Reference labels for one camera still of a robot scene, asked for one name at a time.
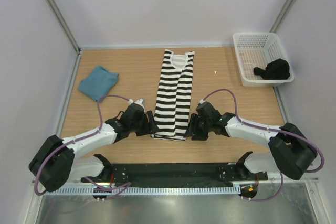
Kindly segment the black white striped tank top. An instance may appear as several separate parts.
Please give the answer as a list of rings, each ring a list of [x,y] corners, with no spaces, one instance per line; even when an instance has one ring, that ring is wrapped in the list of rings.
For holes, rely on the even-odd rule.
[[[153,139],[184,141],[190,116],[195,52],[166,49],[156,95]]]

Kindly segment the teal tank top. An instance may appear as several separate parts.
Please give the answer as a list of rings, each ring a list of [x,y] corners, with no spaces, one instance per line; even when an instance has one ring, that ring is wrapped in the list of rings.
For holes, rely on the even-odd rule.
[[[78,90],[95,102],[101,102],[117,84],[119,74],[103,66],[96,66],[89,75],[80,81]]]

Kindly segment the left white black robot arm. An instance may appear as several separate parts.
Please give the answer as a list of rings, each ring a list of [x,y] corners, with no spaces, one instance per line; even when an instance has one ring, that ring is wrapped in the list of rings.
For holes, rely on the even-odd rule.
[[[130,133],[143,136],[159,131],[152,111],[146,111],[140,100],[131,103],[118,116],[100,123],[99,127],[76,136],[59,138],[52,135],[44,141],[28,166],[36,177],[34,190],[37,195],[41,195],[39,184],[46,192],[53,192],[70,178],[89,176],[106,182],[111,177],[107,162],[100,156],[87,159],[82,156],[123,140]]]

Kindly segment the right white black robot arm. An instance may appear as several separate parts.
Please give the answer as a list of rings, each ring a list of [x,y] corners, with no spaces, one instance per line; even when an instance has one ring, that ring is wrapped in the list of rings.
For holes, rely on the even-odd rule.
[[[243,180],[259,172],[281,172],[299,180],[317,156],[316,149],[303,141],[304,135],[294,124],[267,126],[254,123],[239,119],[234,113],[220,114],[209,102],[204,102],[191,115],[185,137],[205,141],[210,132],[243,138],[267,148],[266,153],[248,154],[236,167],[238,177]]]

